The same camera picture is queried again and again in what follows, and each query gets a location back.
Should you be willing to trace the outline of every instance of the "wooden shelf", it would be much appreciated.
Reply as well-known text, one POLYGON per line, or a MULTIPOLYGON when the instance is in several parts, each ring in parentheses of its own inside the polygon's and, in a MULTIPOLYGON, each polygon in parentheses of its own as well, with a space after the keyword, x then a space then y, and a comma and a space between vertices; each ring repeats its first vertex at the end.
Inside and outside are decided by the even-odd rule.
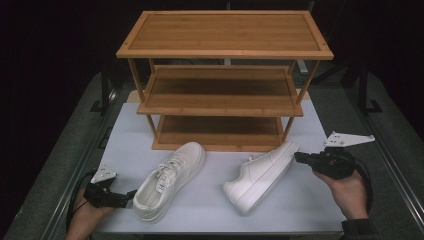
POLYGON ((156 65, 140 114, 303 116, 283 66, 156 65))
POLYGON ((121 58, 331 60, 308 11, 144 11, 121 58))
POLYGON ((212 151, 270 151, 280 146, 281 118, 162 115, 153 149, 195 141, 212 151))

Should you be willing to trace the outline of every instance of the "table surface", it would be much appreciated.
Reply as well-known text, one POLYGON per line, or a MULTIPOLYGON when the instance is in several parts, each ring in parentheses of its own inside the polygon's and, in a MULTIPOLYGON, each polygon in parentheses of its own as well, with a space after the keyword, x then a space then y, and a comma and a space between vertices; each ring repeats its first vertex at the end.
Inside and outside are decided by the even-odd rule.
POLYGON ((119 58, 331 60, 308 11, 144 11, 119 58))
MULTIPOLYGON (((126 193, 138 189, 146 177, 173 151, 152 150, 153 136, 147 119, 137 115, 138 103, 124 104, 111 133, 101 164, 118 172, 111 190, 126 193)), ((303 100, 303 118, 296 118, 288 141, 299 151, 319 152, 327 139, 311 100, 303 100)), ((259 152, 206 153, 199 175, 184 186, 164 218, 156 223, 138 219, 130 201, 104 219, 98 232, 114 233, 322 233, 340 232, 345 218, 328 187, 311 174, 311 168, 293 161, 248 216, 240 215, 222 191, 226 181, 240 174, 240 166, 259 152)))

